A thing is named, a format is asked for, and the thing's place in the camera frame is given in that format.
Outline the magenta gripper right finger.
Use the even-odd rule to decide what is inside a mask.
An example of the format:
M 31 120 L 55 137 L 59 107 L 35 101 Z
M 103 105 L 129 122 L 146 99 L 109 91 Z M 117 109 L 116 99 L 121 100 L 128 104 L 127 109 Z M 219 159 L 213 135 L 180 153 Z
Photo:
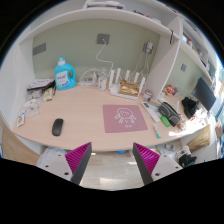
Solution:
M 152 183 L 152 172 L 160 155 L 138 143 L 133 144 L 133 155 L 137 162 L 143 183 L 145 185 Z

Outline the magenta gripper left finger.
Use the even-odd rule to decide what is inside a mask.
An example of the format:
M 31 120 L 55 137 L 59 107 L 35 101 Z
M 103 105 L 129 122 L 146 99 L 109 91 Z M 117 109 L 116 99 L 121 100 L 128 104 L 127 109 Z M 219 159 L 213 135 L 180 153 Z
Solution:
M 71 182 L 79 185 L 88 161 L 92 153 L 92 144 L 86 143 L 78 148 L 68 152 L 65 155 L 66 161 L 72 171 Z

